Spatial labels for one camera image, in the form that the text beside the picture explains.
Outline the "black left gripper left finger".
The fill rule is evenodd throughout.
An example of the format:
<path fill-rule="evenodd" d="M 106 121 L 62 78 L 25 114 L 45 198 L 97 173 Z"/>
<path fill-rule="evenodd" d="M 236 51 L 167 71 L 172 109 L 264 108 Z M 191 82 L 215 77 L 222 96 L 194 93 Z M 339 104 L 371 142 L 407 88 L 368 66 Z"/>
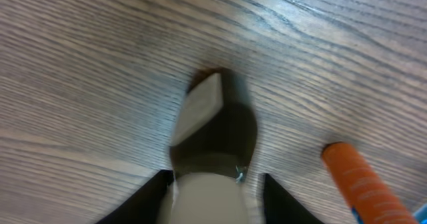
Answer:
<path fill-rule="evenodd" d="M 131 197 L 96 224 L 155 224 L 173 180 L 173 171 L 158 171 Z"/>

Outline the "brown syrup bottle white cap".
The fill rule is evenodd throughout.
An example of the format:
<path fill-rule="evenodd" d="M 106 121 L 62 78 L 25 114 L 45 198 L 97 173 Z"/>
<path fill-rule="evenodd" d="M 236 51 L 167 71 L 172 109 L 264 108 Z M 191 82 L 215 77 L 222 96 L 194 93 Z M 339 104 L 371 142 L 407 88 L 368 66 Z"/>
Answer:
<path fill-rule="evenodd" d="M 227 68 L 198 71 L 169 142 L 174 182 L 159 223 L 248 223 L 242 183 L 257 136 L 244 77 Z"/>

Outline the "orange Redoxon tablet tube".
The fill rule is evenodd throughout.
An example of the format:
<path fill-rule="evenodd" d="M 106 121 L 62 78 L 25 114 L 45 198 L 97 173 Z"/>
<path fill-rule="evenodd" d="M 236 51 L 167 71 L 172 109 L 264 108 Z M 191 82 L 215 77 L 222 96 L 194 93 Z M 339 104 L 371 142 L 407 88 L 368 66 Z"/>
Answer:
<path fill-rule="evenodd" d="M 417 224 L 354 146 L 345 142 L 328 144 L 321 158 L 358 223 Z"/>

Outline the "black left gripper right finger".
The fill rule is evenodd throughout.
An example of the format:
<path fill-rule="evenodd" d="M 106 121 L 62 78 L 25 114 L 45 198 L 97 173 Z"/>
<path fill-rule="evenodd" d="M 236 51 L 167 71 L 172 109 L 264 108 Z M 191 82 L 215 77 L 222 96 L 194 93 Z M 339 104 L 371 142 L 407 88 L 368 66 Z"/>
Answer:
<path fill-rule="evenodd" d="M 324 224 L 267 173 L 262 201 L 265 224 Z"/>

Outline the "blue VapoDrops packet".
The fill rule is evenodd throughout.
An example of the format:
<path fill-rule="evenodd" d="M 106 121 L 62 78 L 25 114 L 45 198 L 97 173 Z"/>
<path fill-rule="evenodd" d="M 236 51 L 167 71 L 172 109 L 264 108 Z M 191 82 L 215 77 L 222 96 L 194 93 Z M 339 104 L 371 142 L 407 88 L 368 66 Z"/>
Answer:
<path fill-rule="evenodd" d="M 419 224 L 427 224 L 427 204 L 424 204 L 414 212 L 414 218 Z"/>

